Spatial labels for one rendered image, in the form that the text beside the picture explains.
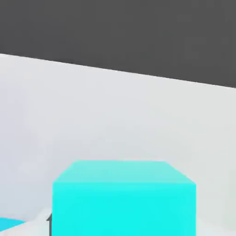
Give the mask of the small sky blue cube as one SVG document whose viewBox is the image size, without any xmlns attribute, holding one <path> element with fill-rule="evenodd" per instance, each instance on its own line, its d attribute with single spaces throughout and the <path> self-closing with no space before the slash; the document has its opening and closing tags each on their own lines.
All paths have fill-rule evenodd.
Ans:
<svg viewBox="0 0 236 236">
<path fill-rule="evenodd" d="M 0 232 L 23 223 L 25 223 L 25 221 L 11 218 L 0 218 Z"/>
</svg>

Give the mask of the small cyan cube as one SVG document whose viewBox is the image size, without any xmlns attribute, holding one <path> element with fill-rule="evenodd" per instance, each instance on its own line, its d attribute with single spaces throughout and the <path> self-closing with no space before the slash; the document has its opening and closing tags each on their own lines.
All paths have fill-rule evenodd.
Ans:
<svg viewBox="0 0 236 236">
<path fill-rule="evenodd" d="M 53 182 L 52 236 L 196 236 L 196 184 L 164 161 L 76 161 Z"/>
</svg>

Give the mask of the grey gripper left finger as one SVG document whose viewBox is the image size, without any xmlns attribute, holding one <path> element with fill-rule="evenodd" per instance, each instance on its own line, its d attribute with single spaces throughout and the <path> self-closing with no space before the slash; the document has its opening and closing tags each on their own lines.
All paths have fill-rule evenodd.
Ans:
<svg viewBox="0 0 236 236">
<path fill-rule="evenodd" d="M 43 209 L 34 220 L 3 230 L 0 236 L 52 236 L 52 209 Z"/>
</svg>

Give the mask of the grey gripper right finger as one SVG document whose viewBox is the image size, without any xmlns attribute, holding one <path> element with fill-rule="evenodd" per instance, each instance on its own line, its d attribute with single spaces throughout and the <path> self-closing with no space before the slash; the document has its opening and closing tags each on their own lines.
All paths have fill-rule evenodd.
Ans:
<svg viewBox="0 0 236 236">
<path fill-rule="evenodd" d="M 206 223 L 198 218 L 196 220 L 196 236 L 236 236 L 236 231 Z"/>
</svg>

